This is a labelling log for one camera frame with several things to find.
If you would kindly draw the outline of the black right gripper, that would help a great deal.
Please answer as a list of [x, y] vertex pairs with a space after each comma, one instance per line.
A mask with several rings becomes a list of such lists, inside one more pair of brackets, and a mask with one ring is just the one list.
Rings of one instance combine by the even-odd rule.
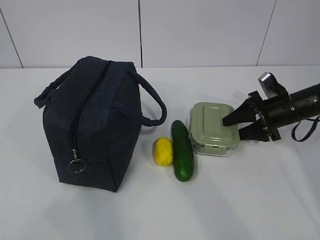
[[239, 130], [241, 141], [280, 140], [278, 128], [293, 123], [293, 101], [288, 93], [263, 100], [257, 91], [248, 94], [236, 110], [222, 119], [224, 126], [252, 123]]

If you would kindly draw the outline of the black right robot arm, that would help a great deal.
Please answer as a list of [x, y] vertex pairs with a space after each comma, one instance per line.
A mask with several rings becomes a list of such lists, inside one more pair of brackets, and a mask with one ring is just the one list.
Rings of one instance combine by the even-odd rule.
[[[302, 139], [297, 139], [296, 130], [303, 120], [313, 122], [310, 130]], [[316, 130], [320, 122], [320, 85], [283, 94], [263, 100], [258, 91], [248, 94], [248, 98], [232, 113], [222, 119], [224, 126], [250, 123], [241, 128], [241, 140], [268, 142], [281, 139], [279, 128], [297, 123], [291, 131], [296, 142], [306, 141]]]

